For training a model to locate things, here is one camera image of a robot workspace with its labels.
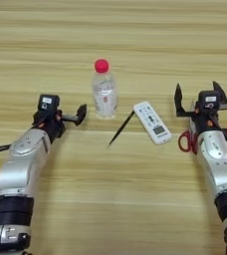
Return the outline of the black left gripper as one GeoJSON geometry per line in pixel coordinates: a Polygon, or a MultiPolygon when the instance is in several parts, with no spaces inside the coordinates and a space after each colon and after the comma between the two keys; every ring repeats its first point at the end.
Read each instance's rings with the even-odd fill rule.
{"type": "Polygon", "coordinates": [[[60,138],[66,131],[63,122],[70,122],[79,126],[84,121],[86,115],[86,105],[81,105],[75,116],[62,115],[61,110],[56,110],[55,112],[37,111],[33,115],[34,121],[32,123],[32,128],[43,130],[48,135],[50,142],[53,142],[56,138],[60,138]]]}

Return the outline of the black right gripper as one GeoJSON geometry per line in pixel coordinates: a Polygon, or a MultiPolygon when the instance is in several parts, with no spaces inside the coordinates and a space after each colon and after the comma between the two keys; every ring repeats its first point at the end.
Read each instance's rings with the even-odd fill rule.
{"type": "MultiPolygon", "coordinates": [[[[227,111],[227,96],[220,84],[213,82],[213,92],[216,95],[217,111],[227,111]]],[[[218,114],[195,114],[194,112],[187,112],[182,106],[182,92],[179,84],[176,85],[174,94],[174,103],[176,109],[176,115],[179,118],[191,118],[195,124],[195,129],[198,134],[202,134],[205,131],[219,130],[224,135],[227,135],[227,129],[222,128],[218,122],[218,114]]]]}

